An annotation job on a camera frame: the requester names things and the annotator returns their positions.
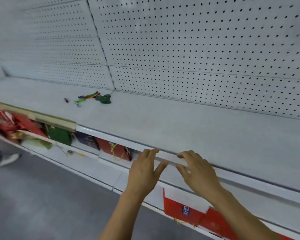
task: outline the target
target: person's left hand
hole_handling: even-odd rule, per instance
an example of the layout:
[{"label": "person's left hand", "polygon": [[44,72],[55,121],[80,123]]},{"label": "person's left hand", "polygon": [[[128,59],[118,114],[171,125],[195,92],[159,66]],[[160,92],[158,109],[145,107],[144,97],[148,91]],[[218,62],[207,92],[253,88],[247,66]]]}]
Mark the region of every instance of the person's left hand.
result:
[{"label": "person's left hand", "polygon": [[138,155],[137,159],[133,161],[125,192],[143,201],[154,189],[161,173],[168,165],[168,161],[163,161],[157,166],[156,170],[154,170],[154,161],[158,152],[159,149],[144,149],[144,151]]}]

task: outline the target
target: gray floor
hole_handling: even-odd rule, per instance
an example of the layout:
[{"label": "gray floor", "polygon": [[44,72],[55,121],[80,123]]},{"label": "gray floor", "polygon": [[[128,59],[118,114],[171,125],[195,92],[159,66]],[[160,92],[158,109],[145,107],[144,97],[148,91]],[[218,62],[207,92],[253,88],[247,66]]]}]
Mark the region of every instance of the gray floor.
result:
[{"label": "gray floor", "polygon": [[[0,240],[97,239],[119,195],[0,141],[0,150],[21,152],[0,168]],[[210,239],[141,207],[132,239]]]}]

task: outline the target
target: foot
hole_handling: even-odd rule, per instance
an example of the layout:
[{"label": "foot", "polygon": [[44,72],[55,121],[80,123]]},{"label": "foot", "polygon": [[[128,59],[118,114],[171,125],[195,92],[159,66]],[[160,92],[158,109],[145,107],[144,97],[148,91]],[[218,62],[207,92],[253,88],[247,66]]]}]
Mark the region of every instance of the foot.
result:
[{"label": "foot", "polygon": [[3,155],[0,161],[0,167],[13,163],[20,158],[21,154]]}]

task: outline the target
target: hand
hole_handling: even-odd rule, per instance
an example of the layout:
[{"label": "hand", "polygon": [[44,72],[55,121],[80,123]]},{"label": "hand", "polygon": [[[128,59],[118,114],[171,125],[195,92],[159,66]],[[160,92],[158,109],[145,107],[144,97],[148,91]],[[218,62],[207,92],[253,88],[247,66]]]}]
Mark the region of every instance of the hand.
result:
[{"label": "hand", "polygon": [[221,192],[224,191],[213,167],[207,160],[194,151],[184,151],[178,154],[179,158],[184,158],[188,164],[188,169],[183,165],[176,165],[186,184],[197,194],[212,203]]},{"label": "hand", "polygon": [[144,149],[144,151],[138,155],[137,159],[133,161],[125,192],[143,201],[154,189],[161,173],[168,165],[168,161],[163,161],[157,166],[156,170],[154,170],[155,157],[158,152],[159,149]]}]

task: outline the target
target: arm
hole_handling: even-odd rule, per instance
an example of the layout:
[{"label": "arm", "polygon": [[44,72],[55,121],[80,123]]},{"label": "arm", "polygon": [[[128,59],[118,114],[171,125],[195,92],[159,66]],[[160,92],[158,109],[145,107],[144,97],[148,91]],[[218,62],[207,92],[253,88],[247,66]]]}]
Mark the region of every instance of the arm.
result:
[{"label": "arm", "polygon": [[281,240],[221,186],[216,172],[207,160],[203,160],[194,151],[181,152],[178,157],[186,160],[190,171],[189,173],[183,165],[176,166],[184,181],[220,212],[240,240]]},{"label": "arm", "polygon": [[110,220],[105,226],[99,240],[131,239],[132,230],[140,206],[145,197],[154,189],[168,162],[161,162],[156,170],[155,157],[159,149],[145,149],[133,161],[129,171],[128,185],[120,196]]}]

